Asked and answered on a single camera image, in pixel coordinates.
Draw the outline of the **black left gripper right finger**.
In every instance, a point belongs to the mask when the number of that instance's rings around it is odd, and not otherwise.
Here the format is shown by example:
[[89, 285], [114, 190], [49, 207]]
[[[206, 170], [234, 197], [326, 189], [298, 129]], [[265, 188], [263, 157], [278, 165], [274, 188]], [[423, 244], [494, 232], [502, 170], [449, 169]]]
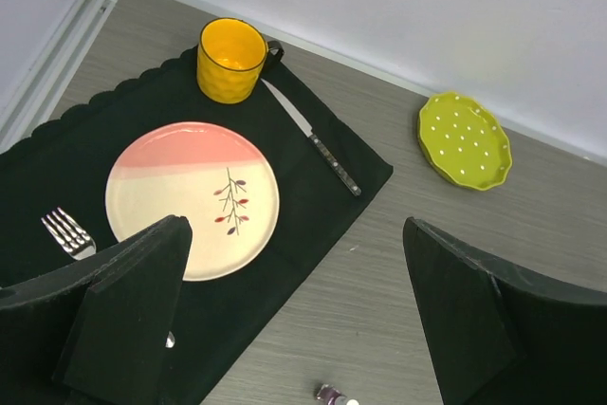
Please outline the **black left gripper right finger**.
[[605, 403], [605, 292], [413, 217], [403, 248], [443, 403]]

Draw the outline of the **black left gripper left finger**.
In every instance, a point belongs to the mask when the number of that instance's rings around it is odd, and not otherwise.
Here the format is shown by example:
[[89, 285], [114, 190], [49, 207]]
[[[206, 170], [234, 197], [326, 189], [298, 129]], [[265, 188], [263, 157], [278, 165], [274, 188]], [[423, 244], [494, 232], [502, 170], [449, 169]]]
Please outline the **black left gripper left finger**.
[[170, 215], [1, 291], [4, 404], [162, 404], [160, 376], [193, 232]]

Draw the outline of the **purple nail polish bottle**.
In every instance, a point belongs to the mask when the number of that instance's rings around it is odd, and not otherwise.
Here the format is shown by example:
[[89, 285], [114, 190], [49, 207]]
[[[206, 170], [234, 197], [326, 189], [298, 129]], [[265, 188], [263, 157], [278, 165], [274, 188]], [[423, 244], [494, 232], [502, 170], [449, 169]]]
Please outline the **purple nail polish bottle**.
[[330, 384], [323, 384], [316, 392], [315, 398], [323, 405], [359, 405], [357, 399], [345, 395]]

